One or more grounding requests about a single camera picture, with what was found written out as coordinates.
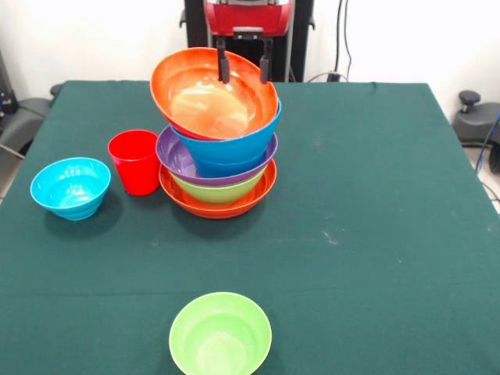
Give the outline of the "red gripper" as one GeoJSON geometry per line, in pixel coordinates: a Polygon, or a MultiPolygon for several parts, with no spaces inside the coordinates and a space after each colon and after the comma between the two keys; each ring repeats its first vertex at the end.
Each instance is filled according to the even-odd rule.
{"type": "MultiPolygon", "coordinates": [[[[219,81],[230,81],[229,59],[224,37],[253,33],[263,37],[281,37],[288,31],[294,10],[293,1],[204,1],[206,22],[216,38],[219,81]]],[[[270,80],[273,39],[263,38],[259,60],[260,80],[270,80]]]]}

